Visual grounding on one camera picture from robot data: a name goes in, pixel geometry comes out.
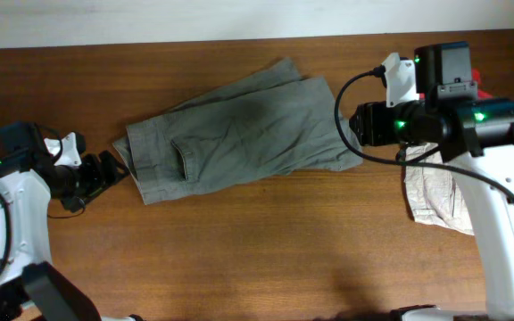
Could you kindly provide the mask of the grey-green shorts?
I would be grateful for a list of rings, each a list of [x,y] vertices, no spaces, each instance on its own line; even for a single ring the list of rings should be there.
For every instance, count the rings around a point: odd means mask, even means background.
[[[361,165],[323,77],[289,58],[127,127],[113,144],[146,205],[214,193],[297,169]]]

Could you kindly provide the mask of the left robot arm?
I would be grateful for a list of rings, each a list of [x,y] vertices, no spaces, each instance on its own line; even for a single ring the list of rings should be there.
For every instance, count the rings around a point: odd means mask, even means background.
[[[43,137],[45,127],[1,128],[0,320],[36,308],[42,320],[103,321],[95,304],[52,263],[48,207],[57,200],[72,217],[129,175],[110,152],[86,152],[84,136]]]

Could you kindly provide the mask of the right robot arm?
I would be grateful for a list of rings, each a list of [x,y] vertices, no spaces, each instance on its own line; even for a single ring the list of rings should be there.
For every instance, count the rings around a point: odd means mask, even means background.
[[[484,95],[465,42],[390,54],[369,71],[386,98],[359,105],[349,126],[358,144],[435,144],[435,168],[452,174],[468,209],[485,276],[485,310],[434,305],[393,310],[393,320],[514,320],[514,102]]]

